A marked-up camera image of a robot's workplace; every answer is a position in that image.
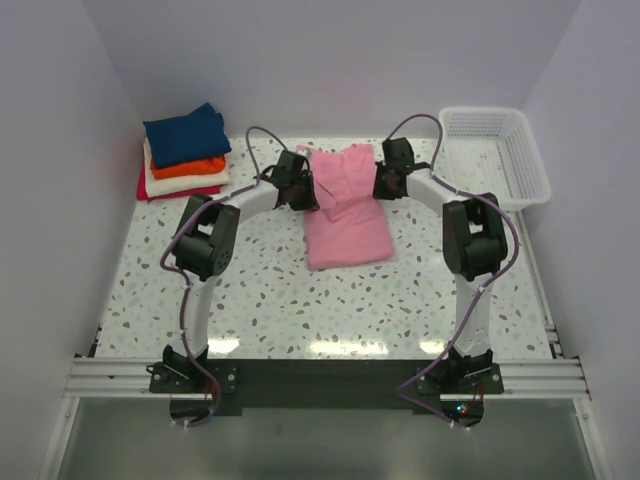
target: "wire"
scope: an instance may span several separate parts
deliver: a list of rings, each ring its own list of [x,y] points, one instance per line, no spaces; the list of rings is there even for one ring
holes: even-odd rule
[[[209,382],[209,380],[207,380],[205,381],[205,384],[204,384],[204,401],[205,402],[207,402],[207,400],[209,399],[209,393],[211,393],[211,406],[213,407],[214,405],[213,402],[216,397],[216,388],[211,384],[211,382]]]
[[[251,141],[250,141],[250,134],[253,130],[260,130],[262,132],[265,132],[266,134],[270,135],[271,137],[273,137],[274,140],[276,140],[280,145],[282,145],[282,148],[284,148],[285,150],[288,150],[286,145],[282,142],[282,140],[280,140],[275,134],[273,134],[272,132],[270,132],[269,130],[267,130],[266,128],[262,128],[262,127],[258,127],[258,126],[252,126],[247,128],[247,131],[245,133],[245,142],[247,144],[247,149],[249,150],[249,156],[251,157],[251,161],[253,162],[253,167],[255,168],[256,171],[256,177],[255,177],[255,183],[252,185],[247,185],[244,187],[241,187],[237,190],[234,190],[233,192],[231,192],[229,195],[226,195],[224,197],[221,198],[216,198],[216,199],[211,199],[208,202],[203,203],[202,205],[200,205],[200,207],[193,212],[193,215],[191,215],[191,217],[189,217],[189,219],[185,222],[185,224],[176,232],[175,236],[173,237],[173,239],[171,240],[171,242],[169,242],[169,245],[167,246],[167,248],[165,249],[165,251],[162,253],[162,256],[160,257],[160,268],[162,268],[163,270],[166,270],[168,272],[174,272],[177,274],[180,274],[182,276],[182,278],[184,278],[184,281],[187,285],[187,288],[185,288],[184,293],[182,295],[182,301],[180,303],[180,314],[179,314],[179,324],[180,324],[180,336],[182,339],[182,345],[184,346],[184,350],[187,354],[187,358],[189,359],[189,361],[193,364],[194,367],[196,367],[196,369],[202,373],[205,378],[211,382],[211,384],[213,385],[213,388],[215,388],[216,391],[216,398],[215,398],[215,404],[213,409],[209,412],[209,415],[207,415],[206,417],[200,419],[200,420],[195,420],[195,421],[191,421],[187,424],[188,427],[197,427],[198,425],[203,425],[205,423],[207,423],[213,416],[215,416],[215,414],[218,412],[218,410],[220,409],[220,403],[222,400],[222,390],[220,388],[220,383],[218,382],[218,380],[216,379],[216,377],[214,377],[211,373],[209,373],[207,371],[206,368],[204,368],[202,365],[200,365],[200,363],[198,363],[198,360],[195,358],[195,356],[193,355],[193,352],[191,351],[191,348],[189,347],[189,342],[187,341],[187,333],[186,333],[186,329],[185,329],[185,311],[187,308],[187,301],[189,299],[189,293],[191,292],[191,288],[193,287],[193,284],[191,282],[191,279],[189,278],[189,275],[187,275],[187,273],[182,270],[181,268],[178,267],[174,267],[171,265],[167,264],[167,258],[169,257],[169,255],[171,254],[171,252],[175,249],[176,245],[178,244],[178,242],[180,241],[180,239],[184,236],[184,234],[187,232],[187,230],[189,230],[198,220],[198,217],[209,207],[213,206],[213,205],[217,205],[218,203],[222,203],[222,202],[226,202],[227,200],[230,200],[242,193],[248,192],[250,190],[253,190],[254,188],[256,188],[259,184],[260,184],[260,166],[258,165],[258,161],[256,160],[256,157],[253,153],[253,147],[251,145]]]
[[[460,195],[462,197],[467,197],[467,198],[472,198],[472,199],[477,200],[479,202],[482,202],[485,205],[487,205],[488,207],[494,209],[502,217],[502,219],[505,221],[505,223],[507,224],[507,227],[511,231],[511,235],[513,236],[513,245],[514,245],[514,247],[513,247],[513,255],[511,256],[511,258],[509,259],[507,264],[504,266],[504,268],[499,270],[496,274],[492,275],[486,282],[484,282],[478,288],[478,292],[473,297],[473,300],[471,301],[471,304],[469,305],[469,309],[467,310],[467,313],[465,313],[464,318],[462,319],[462,322],[460,323],[460,326],[458,327],[458,330],[454,333],[453,337],[451,337],[451,340],[449,341],[449,343],[447,344],[445,349],[442,351],[442,353],[440,353],[440,355],[438,355],[435,358],[435,360],[433,360],[429,364],[429,366],[427,366],[421,372],[419,372],[416,375],[414,375],[413,377],[411,377],[409,380],[404,382],[402,385],[400,385],[396,389],[396,393],[398,394],[398,396],[400,398],[406,400],[407,402],[413,403],[414,405],[417,405],[417,406],[422,407],[422,408],[424,408],[426,410],[429,410],[434,415],[442,418],[443,420],[445,420],[447,422],[450,422],[452,425],[455,425],[455,426],[461,427],[461,428],[465,428],[464,425],[456,422],[455,420],[450,419],[449,417],[447,417],[441,411],[435,409],[434,407],[432,407],[432,406],[430,406],[430,405],[428,405],[428,404],[426,404],[424,402],[421,402],[420,400],[417,400],[417,399],[415,399],[413,397],[410,397],[410,396],[402,393],[402,391],[405,388],[410,387],[411,385],[415,384],[418,380],[420,380],[421,377],[426,377],[429,374],[429,372],[431,372],[434,368],[436,368],[436,366],[438,366],[438,364],[440,362],[442,362],[442,360],[444,360],[444,357],[446,357],[449,354],[451,349],[453,349],[455,343],[460,338],[460,335],[462,335],[462,331],[466,327],[467,323],[469,323],[469,319],[471,318],[471,314],[473,313],[473,310],[476,308],[476,305],[480,301],[480,298],[484,294],[485,290],[493,282],[495,282],[500,277],[502,277],[515,264],[516,259],[518,258],[518,255],[520,254],[520,242],[518,240],[518,231],[516,230],[515,225],[513,224],[513,222],[511,221],[511,219],[507,215],[507,213],[504,210],[502,210],[500,207],[498,207],[498,205],[496,205],[495,203],[491,202],[490,200],[487,200],[486,198],[481,197],[479,195],[476,195],[474,193],[466,192],[464,190],[458,190],[453,185],[450,185],[449,183],[445,182],[444,180],[442,180],[441,178],[436,176],[434,168],[436,166],[436,160],[438,158],[438,153],[440,153],[440,146],[442,145],[442,138],[444,137],[444,130],[442,128],[442,124],[440,123],[440,120],[438,120],[433,115],[429,115],[427,113],[417,113],[415,115],[411,115],[410,117],[407,117],[402,122],[400,122],[398,124],[398,126],[391,131],[391,133],[389,134],[387,139],[390,139],[405,123],[407,123],[410,120],[413,120],[414,118],[428,118],[430,120],[433,120],[435,122],[435,124],[438,126],[438,141],[436,143],[436,148],[435,148],[435,150],[433,152],[433,156],[431,158],[431,177],[433,178],[433,180],[438,185],[444,187],[445,189],[447,189],[448,191],[450,191],[452,193],[455,193],[456,195]]]
[[[262,175],[266,175],[267,173],[269,173],[271,170],[275,169],[276,166],[275,165],[269,165],[267,168],[265,168],[262,173],[260,174],[260,176]]]
[[[474,392],[471,402],[475,402],[478,395],[480,395],[480,403],[482,403],[482,405],[484,406],[484,383],[482,382],[478,384],[478,388]]]

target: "blue folded shirt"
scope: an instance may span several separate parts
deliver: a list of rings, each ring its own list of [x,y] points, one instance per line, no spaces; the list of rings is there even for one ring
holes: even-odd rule
[[[188,115],[144,122],[156,168],[217,157],[231,151],[224,119],[205,103]]]

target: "robotic arm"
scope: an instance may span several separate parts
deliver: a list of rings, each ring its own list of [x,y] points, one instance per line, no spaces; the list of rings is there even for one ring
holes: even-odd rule
[[[476,385],[479,378],[495,375],[497,369],[497,365],[492,363],[489,342],[491,286],[485,288],[487,294],[481,295],[480,299],[475,297],[487,279],[498,272],[507,256],[502,220],[485,202],[459,196],[445,188],[434,178],[428,164],[415,164],[406,138],[385,140],[383,151],[384,161],[377,164],[374,197],[381,200],[410,197],[442,216],[443,255],[457,288],[456,331],[470,312],[466,326],[449,350],[448,358],[430,371],[430,380],[440,393],[455,391],[463,384],[468,386],[469,379]],[[186,341],[179,339],[169,344],[163,352],[163,362],[150,367],[156,391],[165,391],[159,384],[166,383],[167,376],[177,374],[188,383],[194,374],[197,375],[187,360],[189,352],[185,343],[199,363],[207,361],[207,322],[213,291],[217,277],[233,256],[238,224],[283,204],[293,210],[317,208],[311,172],[304,169],[305,164],[308,167],[305,157],[284,150],[278,163],[262,173],[256,188],[226,203],[204,209],[204,205],[211,201],[210,197],[194,195],[190,198],[178,230],[197,210],[202,212],[178,240],[173,254],[176,266],[196,275],[199,284],[192,289],[191,297],[183,307]],[[497,205],[494,195],[482,197]],[[200,230],[201,226],[209,225],[213,225],[210,233]]]

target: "stack of folded clothes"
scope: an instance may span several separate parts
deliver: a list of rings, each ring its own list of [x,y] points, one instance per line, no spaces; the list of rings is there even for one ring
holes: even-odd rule
[[[229,182],[224,155],[231,145],[222,115],[208,103],[188,115],[144,122],[144,126],[147,138],[138,200],[213,195]]]

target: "orange folded shirt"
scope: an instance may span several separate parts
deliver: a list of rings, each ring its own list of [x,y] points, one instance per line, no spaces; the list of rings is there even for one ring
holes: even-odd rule
[[[204,158],[193,162],[180,163],[166,168],[156,168],[151,159],[151,173],[156,180],[184,177],[186,175],[209,175],[220,173],[227,166],[224,156]]]

